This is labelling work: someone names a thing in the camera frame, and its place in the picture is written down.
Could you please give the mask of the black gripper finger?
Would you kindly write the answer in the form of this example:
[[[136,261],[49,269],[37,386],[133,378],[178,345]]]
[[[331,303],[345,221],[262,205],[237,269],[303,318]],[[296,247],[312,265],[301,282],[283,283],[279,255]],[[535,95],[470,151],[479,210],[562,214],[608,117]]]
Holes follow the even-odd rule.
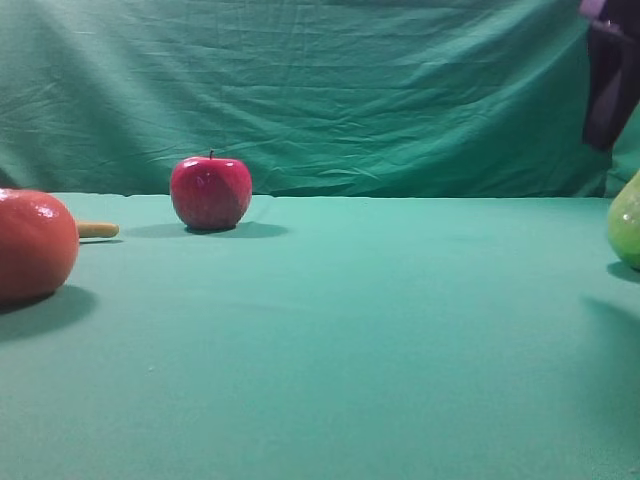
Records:
[[[639,1],[583,0],[589,94],[583,142],[609,151],[639,103]]]

